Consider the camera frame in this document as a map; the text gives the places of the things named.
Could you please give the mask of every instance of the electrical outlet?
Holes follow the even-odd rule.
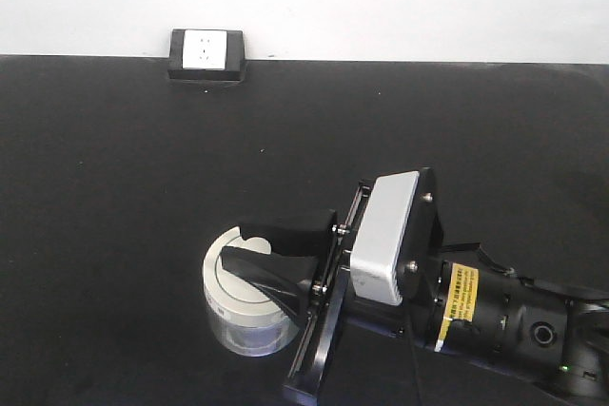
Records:
[[[185,30],[182,68],[224,70],[226,30]]]
[[[240,82],[246,71],[240,30],[174,29],[167,72],[172,80]]]

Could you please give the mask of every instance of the yellow warning label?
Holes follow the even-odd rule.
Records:
[[[453,319],[470,322],[474,319],[476,297],[478,296],[478,276],[478,269],[453,263],[453,272],[450,276],[450,285],[446,296],[446,307],[444,308],[442,325],[436,342],[436,352],[442,349],[450,322]]]

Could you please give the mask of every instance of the white socket plate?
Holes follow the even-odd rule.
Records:
[[[182,68],[224,70],[227,40],[226,30],[185,30]]]

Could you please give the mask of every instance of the screw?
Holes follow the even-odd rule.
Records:
[[[408,270],[410,273],[416,273],[419,270],[419,266],[415,261],[410,261],[406,264],[406,270]]]

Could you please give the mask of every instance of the black table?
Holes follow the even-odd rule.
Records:
[[[206,324],[206,247],[243,214],[333,207],[435,167],[446,242],[609,289],[609,67],[0,58],[0,402],[282,405],[294,346],[239,358]],[[403,404],[406,349],[347,328],[322,404]],[[428,406],[559,403],[419,353]]]

